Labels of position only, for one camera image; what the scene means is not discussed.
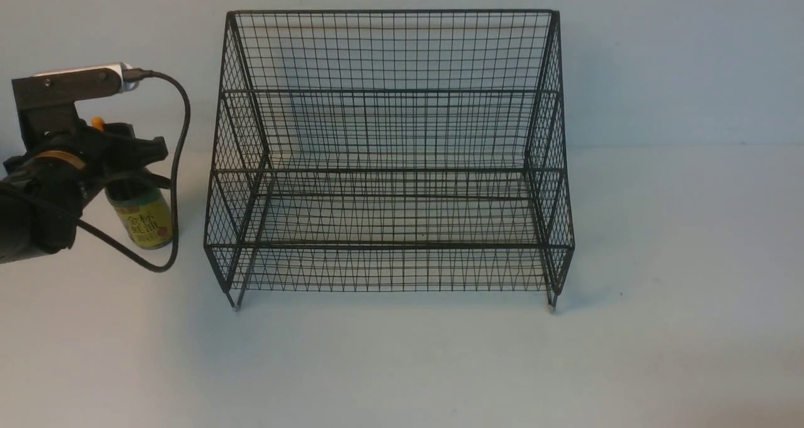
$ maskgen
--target white table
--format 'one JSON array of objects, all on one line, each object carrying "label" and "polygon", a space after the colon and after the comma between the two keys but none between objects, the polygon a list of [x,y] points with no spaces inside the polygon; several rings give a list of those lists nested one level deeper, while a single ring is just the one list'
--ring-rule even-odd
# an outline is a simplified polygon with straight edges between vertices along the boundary
[{"label": "white table", "polygon": [[[85,233],[0,268],[0,425],[804,425],[804,147],[574,150],[577,250],[541,293],[246,294]],[[86,219],[124,238],[102,199]],[[150,253],[163,261],[166,251]]]}]

